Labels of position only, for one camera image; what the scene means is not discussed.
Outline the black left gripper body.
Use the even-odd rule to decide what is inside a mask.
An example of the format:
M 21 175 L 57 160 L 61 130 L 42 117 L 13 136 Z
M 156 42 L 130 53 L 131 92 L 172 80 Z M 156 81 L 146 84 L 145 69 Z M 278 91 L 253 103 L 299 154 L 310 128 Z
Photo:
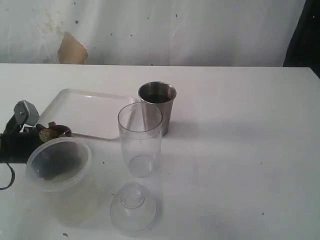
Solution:
M 26 164 L 30 155 L 44 142 L 40 131 L 45 127 L 24 127 L 22 132 L 0 134 L 0 163 Z

